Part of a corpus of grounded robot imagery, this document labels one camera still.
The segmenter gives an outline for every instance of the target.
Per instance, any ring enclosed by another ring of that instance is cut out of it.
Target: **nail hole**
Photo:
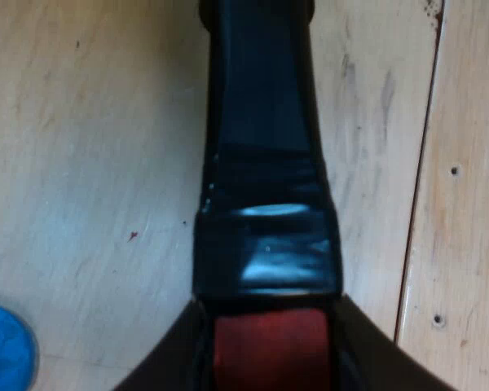
[[[433,326],[444,328],[446,326],[446,319],[440,314],[435,314],[433,317]]]

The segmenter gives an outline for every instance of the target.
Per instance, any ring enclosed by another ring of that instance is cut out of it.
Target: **shiny black surface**
[[[209,117],[193,277],[201,300],[341,293],[315,106],[311,3],[219,0],[205,17]]]

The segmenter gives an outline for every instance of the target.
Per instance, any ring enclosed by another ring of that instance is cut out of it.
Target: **wood grain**
[[[439,5],[323,0],[316,6],[320,130],[345,288],[393,339]]]
[[[489,2],[446,1],[398,343],[489,390]]]
[[[434,57],[426,6],[319,0],[311,25],[346,291],[388,336]],[[0,305],[37,335],[35,389],[111,388],[188,300],[208,43],[192,0],[0,2]]]

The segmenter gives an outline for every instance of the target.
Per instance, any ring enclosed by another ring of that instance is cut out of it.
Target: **red part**
[[[215,323],[218,391],[329,391],[328,322],[319,310],[221,317]]]

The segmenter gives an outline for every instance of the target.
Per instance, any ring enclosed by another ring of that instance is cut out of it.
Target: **blue plastic lid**
[[[36,369],[36,343],[14,314],[0,307],[0,391],[25,391]]]

